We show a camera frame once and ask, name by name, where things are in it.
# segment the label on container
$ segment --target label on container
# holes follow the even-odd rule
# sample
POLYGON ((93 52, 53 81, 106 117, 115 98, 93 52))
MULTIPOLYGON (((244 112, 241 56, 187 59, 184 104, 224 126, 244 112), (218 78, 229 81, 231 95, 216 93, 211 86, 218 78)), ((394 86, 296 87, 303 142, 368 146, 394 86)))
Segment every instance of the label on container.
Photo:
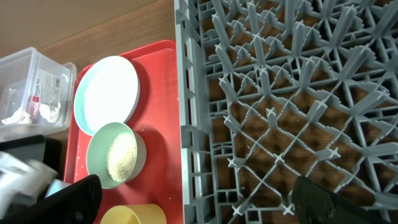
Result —
POLYGON ((33 90, 32 101, 58 108, 61 79, 39 69, 33 90))

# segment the gray plastic crate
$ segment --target gray plastic crate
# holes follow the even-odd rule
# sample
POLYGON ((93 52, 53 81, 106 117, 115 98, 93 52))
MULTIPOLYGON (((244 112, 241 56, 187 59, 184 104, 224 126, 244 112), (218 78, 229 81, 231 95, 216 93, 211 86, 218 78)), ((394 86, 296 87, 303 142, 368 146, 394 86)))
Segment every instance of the gray plastic crate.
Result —
POLYGON ((299 175, 364 190, 364 208, 391 220, 398 1, 388 2, 175 0, 185 223, 288 220, 299 175))

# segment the yellow bowl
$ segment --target yellow bowl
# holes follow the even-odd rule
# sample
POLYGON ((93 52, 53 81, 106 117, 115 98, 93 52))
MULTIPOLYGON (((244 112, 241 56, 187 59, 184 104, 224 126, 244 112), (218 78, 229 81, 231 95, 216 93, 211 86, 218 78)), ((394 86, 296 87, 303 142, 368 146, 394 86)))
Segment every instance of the yellow bowl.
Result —
POLYGON ((109 209, 101 224, 166 224, 163 210, 154 204, 118 205, 109 209))

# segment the plate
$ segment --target plate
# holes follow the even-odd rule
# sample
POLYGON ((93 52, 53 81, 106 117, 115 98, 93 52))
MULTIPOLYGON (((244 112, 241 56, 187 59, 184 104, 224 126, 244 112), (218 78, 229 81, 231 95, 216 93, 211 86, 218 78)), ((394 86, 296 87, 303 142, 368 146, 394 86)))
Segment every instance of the plate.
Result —
POLYGON ((129 60, 120 56, 100 60, 77 88, 73 107, 77 125, 92 136, 105 124, 125 123, 136 109, 139 92, 137 72, 129 60))

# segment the light green bowl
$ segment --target light green bowl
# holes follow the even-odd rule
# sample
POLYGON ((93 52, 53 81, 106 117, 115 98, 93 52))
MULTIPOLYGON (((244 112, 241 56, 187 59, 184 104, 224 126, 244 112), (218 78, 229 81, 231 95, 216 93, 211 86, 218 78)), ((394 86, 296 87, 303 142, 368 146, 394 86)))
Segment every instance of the light green bowl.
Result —
POLYGON ((103 189, 112 189, 125 182, 114 181, 106 168, 106 155, 108 154, 112 142, 117 136, 124 133, 132 134, 137 144, 137 159, 130 176, 125 181, 133 179, 144 167, 146 147, 140 135, 131 131, 131 129, 123 123, 114 122, 104 125, 94 134, 88 145, 86 155, 88 174, 96 174, 101 181, 103 189))

